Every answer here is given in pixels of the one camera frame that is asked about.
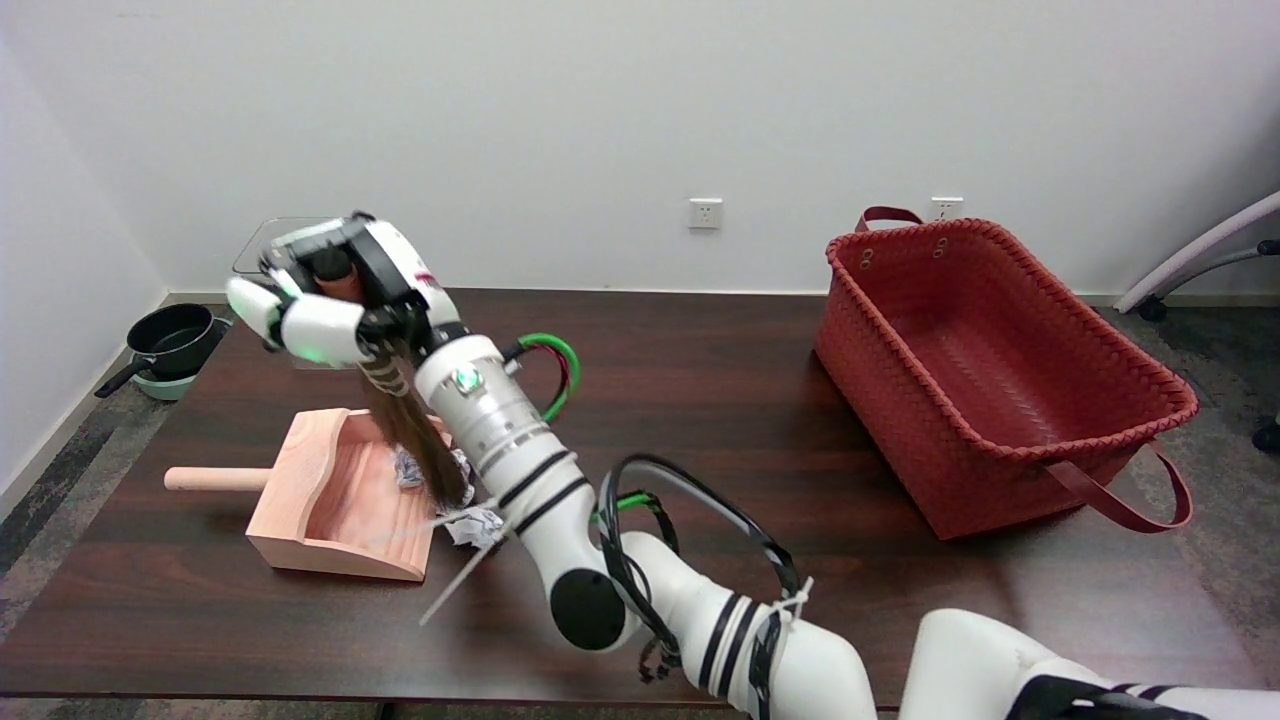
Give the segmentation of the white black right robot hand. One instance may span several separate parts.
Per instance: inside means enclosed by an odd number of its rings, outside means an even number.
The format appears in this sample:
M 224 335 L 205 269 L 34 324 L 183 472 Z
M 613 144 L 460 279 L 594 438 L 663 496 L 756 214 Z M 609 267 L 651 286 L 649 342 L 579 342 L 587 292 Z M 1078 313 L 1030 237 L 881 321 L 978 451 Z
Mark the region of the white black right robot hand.
M 404 350 L 420 366 L 468 332 L 413 245 L 365 211 L 250 243 L 227 301 L 273 352 L 329 366 Z

